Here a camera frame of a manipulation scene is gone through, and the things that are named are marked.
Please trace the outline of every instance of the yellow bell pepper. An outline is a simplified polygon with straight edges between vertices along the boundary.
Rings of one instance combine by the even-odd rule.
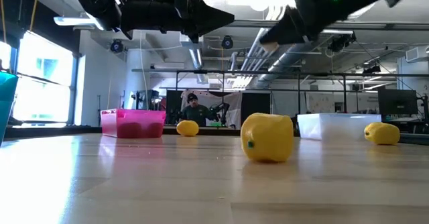
[[[371,123],[365,128],[365,138],[374,144],[396,145],[400,138],[400,129],[388,123]]]
[[[176,130],[182,136],[193,137],[198,133],[200,128],[194,121],[183,120],[177,124]]]
[[[290,117],[254,113],[241,126],[241,148],[255,161],[285,162],[294,148]]]

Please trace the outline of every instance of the green shirt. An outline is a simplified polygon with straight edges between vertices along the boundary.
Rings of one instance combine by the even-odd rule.
[[[212,119],[210,111],[204,105],[198,105],[196,107],[187,106],[182,111],[183,120],[193,120],[198,126],[206,126],[206,118]]]

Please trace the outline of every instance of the person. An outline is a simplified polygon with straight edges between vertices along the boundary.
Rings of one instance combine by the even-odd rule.
[[[206,119],[214,119],[212,113],[206,106],[198,104],[198,97],[194,93],[190,93],[187,96],[186,102],[188,102],[189,106],[182,110],[182,120],[192,120],[195,121],[198,126],[205,127]]]

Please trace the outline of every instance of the wooden table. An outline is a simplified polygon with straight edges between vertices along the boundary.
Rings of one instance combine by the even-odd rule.
[[[429,147],[296,139],[285,164],[237,137],[5,142],[0,223],[427,223]]]

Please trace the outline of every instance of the monitor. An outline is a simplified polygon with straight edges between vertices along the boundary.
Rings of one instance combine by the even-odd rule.
[[[414,90],[379,89],[380,114],[418,114],[417,92]]]

